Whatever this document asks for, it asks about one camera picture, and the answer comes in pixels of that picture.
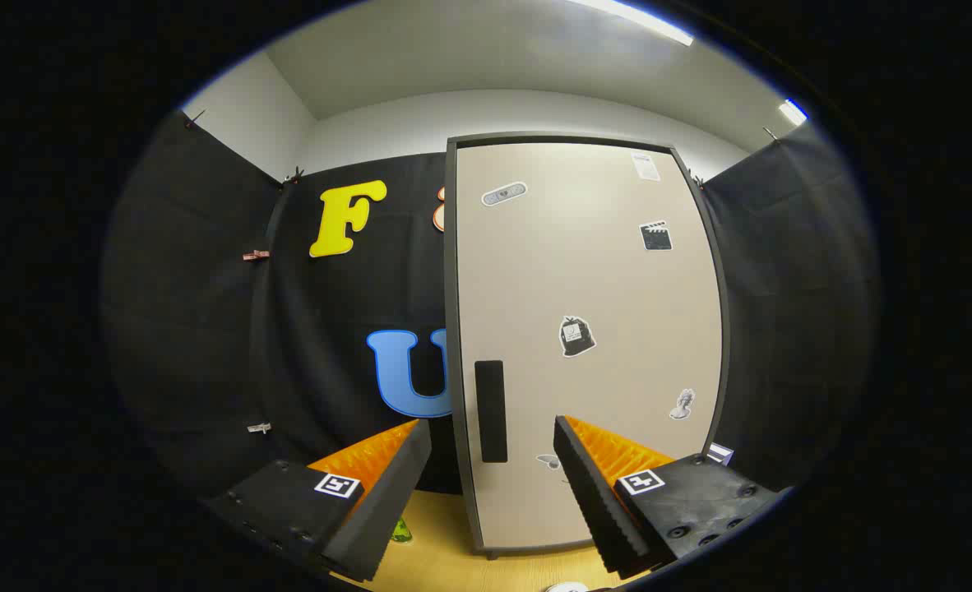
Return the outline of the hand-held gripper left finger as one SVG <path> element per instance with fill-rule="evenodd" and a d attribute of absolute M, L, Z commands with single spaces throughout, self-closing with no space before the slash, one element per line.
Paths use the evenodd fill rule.
<path fill-rule="evenodd" d="M 203 503 L 235 531 L 294 565 L 365 582 L 431 454 L 414 419 L 309 465 L 273 460 Z"/>

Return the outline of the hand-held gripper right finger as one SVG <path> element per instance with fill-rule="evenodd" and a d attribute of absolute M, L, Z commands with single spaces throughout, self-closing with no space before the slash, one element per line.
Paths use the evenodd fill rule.
<path fill-rule="evenodd" d="M 553 447 L 607 571 L 673 571 L 733 542 L 784 501 L 707 454 L 673 460 L 570 415 Z"/>

